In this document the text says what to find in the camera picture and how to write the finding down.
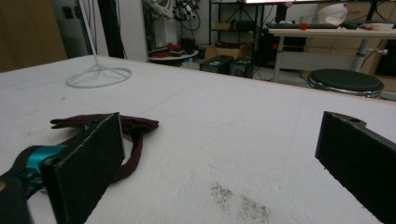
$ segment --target chair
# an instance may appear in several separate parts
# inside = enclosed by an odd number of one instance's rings
[[[319,69],[311,72],[307,81],[315,89],[371,98],[379,96],[384,89],[376,77],[343,69]]]

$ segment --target table surface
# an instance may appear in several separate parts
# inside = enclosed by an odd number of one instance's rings
[[[152,61],[173,61],[173,60],[182,60],[182,59],[188,59],[192,58],[193,56],[197,55],[199,53],[198,50],[195,50],[194,53],[192,54],[183,54],[180,57],[174,57],[174,56],[169,56],[169,57],[164,57],[164,58],[159,58],[159,57],[150,57],[148,58],[149,60]]]
[[[82,57],[0,74],[0,173],[34,145],[71,134],[51,119],[120,112],[156,119],[140,163],[110,186],[87,223],[377,223],[315,158],[323,111],[396,141],[396,104],[241,77],[100,57],[133,76],[97,89],[66,86]],[[29,200],[54,223],[48,196]]]
[[[395,39],[396,29],[389,31],[368,31],[362,29],[269,29],[268,33],[275,36],[302,37],[337,37],[337,38],[384,38]]]

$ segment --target wire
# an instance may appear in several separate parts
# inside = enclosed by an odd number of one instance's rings
[[[272,12],[273,8],[274,8],[274,5],[271,5],[270,11],[268,12],[267,17],[265,17],[265,19],[264,19],[264,21],[262,22],[262,24],[265,24],[265,22],[268,20],[268,18],[269,18],[270,15],[271,15],[271,12]]]
[[[116,6],[117,6],[116,13],[117,13],[117,15],[118,15],[118,17],[119,17],[119,19],[118,19],[118,26],[119,26],[120,36],[121,36],[121,13],[120,13],[120,0],[117,0],[117,1],[116,1]],[[122,51],[123,51],[123,54],[124,54],[124,57],[125,57],[125,59],[128,59],[128,55],[127,55],[127,53],[126,53],[126,51],[125,51],[125,47],[124,47],[124,45],[123,45],[123,43],[122,43],[122,42],[123,42],[123,41],[122,41],[122,36],[121,36],[121,45],[122,45]]]
[[[195,9],[194,10],[194,12],[195,12],[195,14],[196,14],[196,16],[197,16],[197,18],[198,18],[198,24],[197,24],[197,26],[195,27],[195,28],[191,28],[191,24],[192,24],[192,20],[189,20],[189,22],[190,22],[190,24],[189,24],[189,26],[190,27],[186,27],[184,24],[183,24],[183,21],[180,21],[180,24],[181,24],[181,26],[184,28],[184,29],[186,29],[187,31],[197,31],[200,27],[201,27],[201,17],[199,16],[199,13],[198,13],[198,11]]]

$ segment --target wooden panel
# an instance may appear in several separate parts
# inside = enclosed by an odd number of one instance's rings
[[[0,0],[0,72],[67,59],[50,0]]]

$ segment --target cable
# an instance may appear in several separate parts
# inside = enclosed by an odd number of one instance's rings
[[[181,26],[182,26],[184,29],[186,29],[187,31],[197,31],[197,30],[201,27],[201,17],[199,16],[199,13],[198,13],[198,11],[197,11],[196,9],[195,9],[194,11],[195,11],[195,14],[196,14],[197,19],[198,19],[198,24],[197,24],[197,26],[196,26],[194,29],[191,28],[192,20],[190,20],[190,28],[186,27],[186,26],[183,24],[183,21],[180,21]]]
[[[116,1],[116,7],[117,7],[116,13],[117,13],[117,15],[118,15],[118,17],[119,17],[119,19],[118,19],[118,26],[119,26],[119,31],[120,31],[120,35],[121,35],[120,0],[117,0],[117,1]],[[123,51],[123,54],[124,54],[125,59],[128,59],[128,55],[127,55],[127,53],[126,53],[126,51],[125,51],[125,47],[124,47],[124,44],[123,44],[122,42],[123,42],[123,41],[122,41],[122,37],[121,37],[122,51]]]

